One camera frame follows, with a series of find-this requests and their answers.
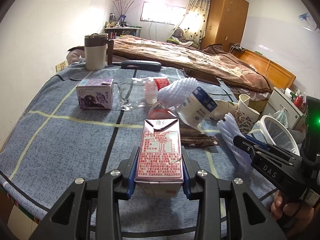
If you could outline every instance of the pink milk carton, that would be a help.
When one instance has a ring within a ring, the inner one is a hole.
[[[145,120],[135,182],[152,197],[176,197],[183,184],[178,119]]]
[[[81,109],[111,109],[113,99],[113,79],[83,79],[77,85],[78,101]]]

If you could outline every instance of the thermos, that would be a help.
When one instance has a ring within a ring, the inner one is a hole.
[[[106,64],[108,44],[108,65],[112,64],[113,40],[108,39],[107,33],[87,35],[84,37],[85,66],[87,70],[103,69]]]

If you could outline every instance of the human hand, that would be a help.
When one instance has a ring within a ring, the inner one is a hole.
[[[300,203],[288,203],[284,201],[284,198],[281,192],[278,190],[276,196],[274,197],[273,203],[271,205],[271,216],[278,220],[282,218],[283,214],[287,216],[292,216],[298,209]],[[313,218],[314,209],[303,203],[300,211],[296,214],[295,218],[297,219],[294,226],[286,233],[287,237],[293,236],[302,232],[310,224]]]

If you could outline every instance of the wooden wardrobe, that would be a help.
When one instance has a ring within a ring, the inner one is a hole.
[[[211,0],[205,36],[200,49],[222,43],[229,52],[230,43],[240,43],[247,19],[249,3],[246,0]]]

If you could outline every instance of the phone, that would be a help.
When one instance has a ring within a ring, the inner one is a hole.
[[[194,77],[198,81],[220,86],[219,80],[212,74],[203,73],[200,71],[186,69],[186,68],[183,68],[182,70],[185,77]]]

